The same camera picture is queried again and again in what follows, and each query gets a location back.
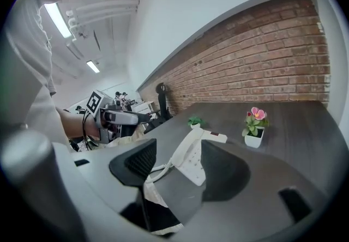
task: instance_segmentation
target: white pot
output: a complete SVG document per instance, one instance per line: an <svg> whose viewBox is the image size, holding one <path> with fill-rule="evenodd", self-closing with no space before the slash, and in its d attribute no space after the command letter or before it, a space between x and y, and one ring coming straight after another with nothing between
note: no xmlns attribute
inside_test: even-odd
<svg viewBox="0 0 349 242"><path fill-rule="evenodd" d="M196 125L190 125L190 127L191 127L192 129L200 128L200 126L201 126L200 123L199 123L199 124L196 124Z"/></svg>
<svg viewBox="0 0 349 242"><path fill-rule="evenodd" d="M257 126L257 129L263 129L263 133L261 137L256 137L256 136L250 136L250 135L245 135L245 143L247 146L249 147L253 147L253 148L258 148L261 145L262 139L263 139L263 135L265 132L265 128L262 126Z"/></svg>

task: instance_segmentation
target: white telephone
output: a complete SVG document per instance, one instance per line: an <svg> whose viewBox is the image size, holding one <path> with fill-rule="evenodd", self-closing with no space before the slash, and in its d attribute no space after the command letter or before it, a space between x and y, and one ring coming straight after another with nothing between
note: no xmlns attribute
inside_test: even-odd
<svg viewBox="0 0 349 242"><path fill-rule="evenodd" d="M177 147L173 156L166 165L161 165L152 169L152 172L163 170L156 177L148 177L146 183L151 183L159 180L170 167L176 167L195 185L201 186L206 180L205 171L201 165L201 140L213 140L221 143L226 143L227 136L206 131L201 128L193 129L182 140Z"/></svg>

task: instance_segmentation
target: potted plant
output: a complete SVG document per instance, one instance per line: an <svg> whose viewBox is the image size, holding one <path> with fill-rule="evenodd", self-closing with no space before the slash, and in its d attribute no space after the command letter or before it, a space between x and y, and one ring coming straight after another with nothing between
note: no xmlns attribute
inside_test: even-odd
<svg viewBox="0 0 349 242"><path fill-rule="evenodd" d="M201 125L205 123L204 120L200 119L199 117L193 116L190 117L188 120L188 125L194 129L194 128L200 128Z"/></svg>
<svg viewBox="0 0 349 242"><path fill-rule="evenodd" d="M242 131L247 146L258 148L261 145L265 127L269 125L267 113L257 107L247 112L246 128Z"/></svg>

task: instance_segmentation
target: red brick wall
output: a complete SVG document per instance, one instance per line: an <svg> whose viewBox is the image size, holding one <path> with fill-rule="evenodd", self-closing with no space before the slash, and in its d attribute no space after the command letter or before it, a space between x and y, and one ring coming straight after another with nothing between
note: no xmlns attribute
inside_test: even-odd
<svg viewBox="0 0 349 242"><path fill-rule="evenodd" d="M203 101L319 100L329 90L326 38L311 0L272 0L232 16L173 56L139 92L174 114Z"/></svg>

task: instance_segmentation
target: ceiling light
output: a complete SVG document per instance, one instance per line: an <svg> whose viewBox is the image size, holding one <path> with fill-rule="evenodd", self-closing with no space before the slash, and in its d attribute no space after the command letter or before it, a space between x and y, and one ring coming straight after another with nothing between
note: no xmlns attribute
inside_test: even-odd
<svg viewBox="0 0 349 242"><path fill-rule="evenodd" d="M88 61L86 62L86 64L88 64L88 66L97 74L99 73L99 69L95 66L95 64L92 61Z"/></svg>
<svg viewBox="0 0 349 242"><path fill-rule="evenodd" d="M71 36L71 32L68 29L67 25L62 18L61 13L59 12L59 8L57 3L54 4L45 4L45 8L50 15L52 21L55 23L57 29L60 31L62 36L66 39Z"/></svg>

